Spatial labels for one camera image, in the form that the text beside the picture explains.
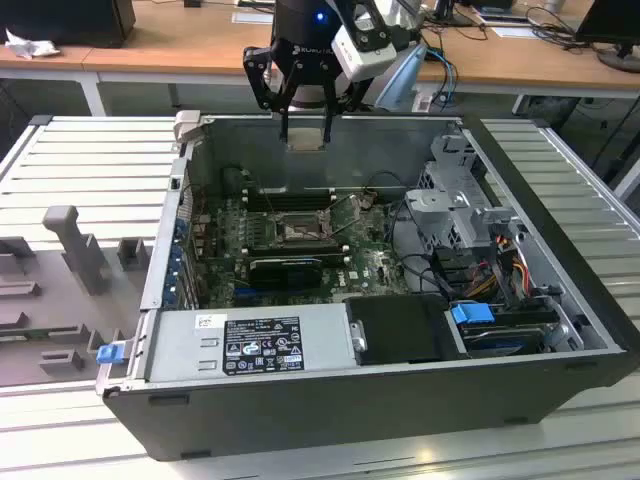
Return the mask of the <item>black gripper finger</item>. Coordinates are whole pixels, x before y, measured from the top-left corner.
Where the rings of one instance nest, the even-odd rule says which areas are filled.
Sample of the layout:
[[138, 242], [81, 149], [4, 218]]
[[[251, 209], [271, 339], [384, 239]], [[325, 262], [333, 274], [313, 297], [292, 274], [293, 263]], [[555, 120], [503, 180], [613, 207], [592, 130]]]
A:
[[373, 79], [369, 78], [358, 82], [350, 82], [347, 90], [338, 96], [336, 93], [335, 69], [327, 63], [321, 63], [321, 80], [325, 96], [325, 114], [323, 123], [323, 143], [331, 141], [331, 129], [333, 119], [344, 112], [355, 112], [359, 109], [365, 94], [369, 90]]
[[243, 52], [243, 67], [258, 106], [281, 117], [279, 138], [288, 142], [289, 107], [301, 86], [301, 69], [295, 63], [289, 74], [284, 78], [278, 92], [270, 88], [265, 80], [265, 73], [272, 64], [272, 50], [270, 48], [247, 47]]

